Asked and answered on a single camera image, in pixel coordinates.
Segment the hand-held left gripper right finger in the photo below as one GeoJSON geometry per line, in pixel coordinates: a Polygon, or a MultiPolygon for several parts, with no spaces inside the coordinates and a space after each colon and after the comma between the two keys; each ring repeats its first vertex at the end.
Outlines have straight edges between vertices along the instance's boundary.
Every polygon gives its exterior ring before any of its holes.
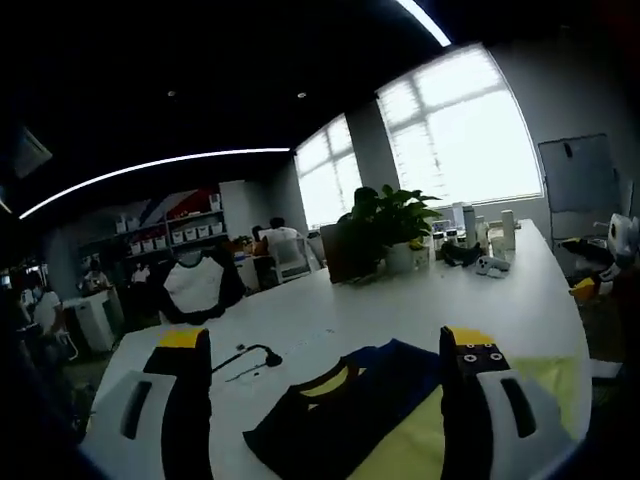
{"type": "Polygon", "coordinates": [[[571,456],[556,398],[473,330],[440,329],[444,479],[548,479],[571,456]]]}

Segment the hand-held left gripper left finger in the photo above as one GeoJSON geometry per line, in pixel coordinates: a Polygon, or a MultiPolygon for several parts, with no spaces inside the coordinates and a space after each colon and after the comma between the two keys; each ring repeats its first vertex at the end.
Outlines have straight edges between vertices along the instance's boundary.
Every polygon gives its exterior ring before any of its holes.
{"type": "Polygon", "coordinates": [[[211,479],[211,343],[174,330],[94,407],[83,453],[109,479],[211,479]]]}

